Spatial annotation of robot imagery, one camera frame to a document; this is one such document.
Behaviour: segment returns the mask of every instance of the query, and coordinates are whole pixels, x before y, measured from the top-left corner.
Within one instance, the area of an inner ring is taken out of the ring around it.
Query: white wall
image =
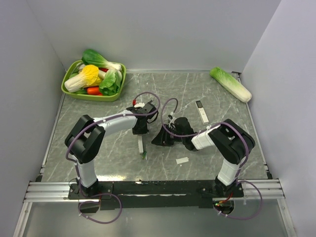
[[[88,48],[129,69],[241,72],[280,0],[27,0],[67,68]]]
[[[316,235],[316,1],[282,0],[242,72],[269,168],[298,235]]]
[[[8,237],[40,171],[65,71],[25,0],[1,0],[0,32],[0,235]]]

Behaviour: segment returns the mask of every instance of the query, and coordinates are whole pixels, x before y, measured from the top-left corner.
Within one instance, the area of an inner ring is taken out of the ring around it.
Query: vegetable basket
[[[75,70],[75,68],[79,65],[83,63],[81,60],[75,61],[70,68],[67,70],[67,73],[64,76],[63,82],[61,84],[61,90],[67,94],[70,95],[71,97],[75,98],[75,99],[81,99],[81,100],[90,100],[90,101],[107,101],[107,102],[111,102],[111,101],[115,101],[119,98],[122,89],[123,89],[123,85],[125,82],[125,77],[126,77],[126,67],[121,64],[122,66],[122,84],[120,86],[120,89],[118,91],[118,93],[116,93],[115,95],[110,95],[110,96],[100,96],[100,95],[83,95],[83,94],[75,94],[75,93],[70,93],[67,91],[67,89],[65,88],[65,82],[69,79],[70,75],[73,73],[73,71]]]

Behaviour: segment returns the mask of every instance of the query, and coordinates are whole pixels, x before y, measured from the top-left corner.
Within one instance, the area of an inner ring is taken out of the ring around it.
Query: red vegetable
[[[99,70],[107,72],[109,69],[107,69],[107,68],[99,68]]]
[[[89,87],[87,89],[87,93],[88,93],[88,95],[99,95],[99,94],[101,94],[101,92],[99,91],[99,87],[98,86]]]

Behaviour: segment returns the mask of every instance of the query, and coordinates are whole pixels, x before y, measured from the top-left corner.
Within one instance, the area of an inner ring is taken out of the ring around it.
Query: white tape
[[[188,161],[189,161],[189,158],[187,158],[187,157],[176,159],[177,164],[181,164],[181,163],[188,162]]]

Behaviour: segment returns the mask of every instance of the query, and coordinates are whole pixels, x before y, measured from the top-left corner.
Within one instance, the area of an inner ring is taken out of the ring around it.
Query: marble surface
[[[246,105],[227,92],[208,73],[129,73],[117,101],[92,102],[65,96],[42,181],[64,182],[76,177],[74,164],[65,159],[64,140],[80,116],[88,114],[91,117],[103,117],[116,114],[131,106],[135,95],[143,91],[156,93],[162,103],[170,97],[177,97],[179,107],[176,117],[187,117],[195,131],[205,128],[195,106],[195,101],[200,100],[211,124],[231,119],[257,142]],[[141,96],[143,102],[151,98],[148,95]],[[170,103],[165,117],[173,108],[174,104]],[[143,138],[147,160],[139,155],[137,137],[131,129],[106,137],[95,159],[95,172],[99,180],[194,180],[216,177],[223,157],[215,147],[190,152],[181,143],[173,147],[152,145],[151,140],[160,128],[158,119],[149,124],[150,132]],[[176,159],[184,157],[188,157],[189,161],[181,165],[176,163]],[[258,146],[251,152],[240,178],[267,178]]]

